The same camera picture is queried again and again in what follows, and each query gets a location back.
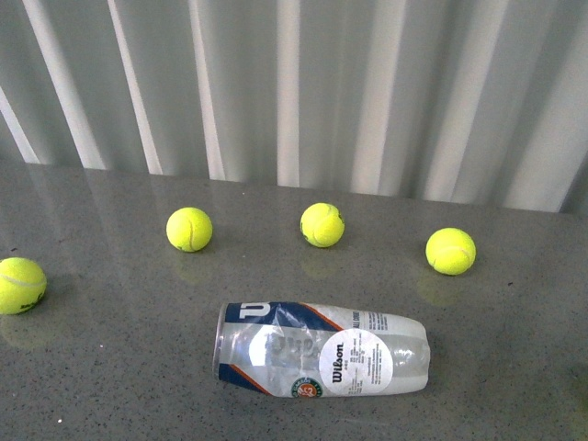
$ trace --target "gray speckled surface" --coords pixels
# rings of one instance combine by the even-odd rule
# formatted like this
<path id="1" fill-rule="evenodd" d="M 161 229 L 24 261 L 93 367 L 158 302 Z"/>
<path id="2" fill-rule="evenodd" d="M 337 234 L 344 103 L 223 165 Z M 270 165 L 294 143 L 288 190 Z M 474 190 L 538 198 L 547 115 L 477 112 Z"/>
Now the gray speckled surface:
<path id="1" fill-rule="evenodd" d="M 300 214 L 329 201 L 346 232 L 312 248 Z M 204 209 L 182 254 L 167 217 Z M 476 240 L 461 277 L 424 244 Z M 578 439 L 588 437 L 588 220 L 567 215 L 0 162 L 0 255 L 44 268 L 45 300 L 0 316 L 0 438 Z M 288 400 L 211 373 L 224 301 L 294 300 L 422 322 L 416 393 Z"/>

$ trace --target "yellow tennis ball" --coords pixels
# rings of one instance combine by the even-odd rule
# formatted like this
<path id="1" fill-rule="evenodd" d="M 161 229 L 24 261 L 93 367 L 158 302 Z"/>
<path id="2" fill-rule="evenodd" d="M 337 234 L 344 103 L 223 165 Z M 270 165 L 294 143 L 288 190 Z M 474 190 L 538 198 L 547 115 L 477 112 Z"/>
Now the yellow tennis ball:
<path id="1" fill-rule="evenodd" d="M 466 232 L 457 228 L 444 228 L 429 238 L 425 253 L 435 271 L 457 276 L 473 265 L 476 245 Z"/>
<path id="2" fill-rule="evenodd" d="M 204 248 L 212 237 L 212 222 L 201 209 L 185 207 L 174 212 L 165 228 L 171 245 L 193 253 Z"/>
<path id="3" fill-rule="evenodd" d="M 326 248 L 339 242 L 345 231 L 345 221 L 336 206 L 319 202 L 302 213 L 300 231 L 308 243 Z"/>
<path id="4" fill-rule="evenodd" d="M 45 294 L 47 278 L 32 260 L 10 257 L 0 260 L 0 314 L 30 310 Z"/>

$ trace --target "clear plastic tennis ball can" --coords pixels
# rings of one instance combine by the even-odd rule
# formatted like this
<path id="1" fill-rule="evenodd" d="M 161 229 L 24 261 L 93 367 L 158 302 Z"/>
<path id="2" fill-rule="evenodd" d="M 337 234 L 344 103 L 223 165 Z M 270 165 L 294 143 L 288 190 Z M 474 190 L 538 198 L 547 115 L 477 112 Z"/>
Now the clear plastic tennis ball can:
<path id="1" fill-rule="evenodd" d="M 283 398 L 421 390 L 430 348 L 418 321 L 300 302 L 227 303 L 213 370 L 223 381 Z"/>

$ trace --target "blue label stripe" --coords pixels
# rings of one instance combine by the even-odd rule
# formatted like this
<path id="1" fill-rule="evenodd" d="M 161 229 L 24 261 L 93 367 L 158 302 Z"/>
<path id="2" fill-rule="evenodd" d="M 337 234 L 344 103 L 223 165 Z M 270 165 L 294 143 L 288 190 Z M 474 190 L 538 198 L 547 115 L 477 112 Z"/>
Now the blue label stripe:
<path id="1" fill-rule="evenodd" d="M 225 312 L 225 322 L 228 323 L 256 323 L 273 326 L 287 326 L 290 328 L 313 329 L 317 331 L 341 331 L 342 327 L 329 320 L 314 308 L 293 301 L 256 303 L 248 307 L 243 303 L 229 303 Z"/>
<path id="2" fill-rule="evenodd" d="M 219 379 L 227 381 L 242 388 L 255 390 L 256 392 L 271 395 L 267 390 L 259 385 L 254 379 L 245 374 L 235 365 L 227 365 L 226 363 L 219 364 Z"/>

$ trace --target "can lid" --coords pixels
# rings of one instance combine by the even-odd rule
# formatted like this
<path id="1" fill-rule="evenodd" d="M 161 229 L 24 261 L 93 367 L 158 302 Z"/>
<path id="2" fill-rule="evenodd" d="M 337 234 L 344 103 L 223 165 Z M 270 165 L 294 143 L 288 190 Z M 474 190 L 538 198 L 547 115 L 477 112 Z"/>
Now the can lid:
<path id="1" fill-rule="evenodd" d="M 214 354 L 212 356 L 212 372 L 216 378 L 219 377 L 219 359 L 221 357 L 221 347 L 224 339 L 222 328 L 224 327 L 224 317 L 225 312 L 227 311 L 227 305 L 228 303 L 223 303 L 220 307 L 219 320 L 217 322 L 217 337 L 214 342 Z"/>

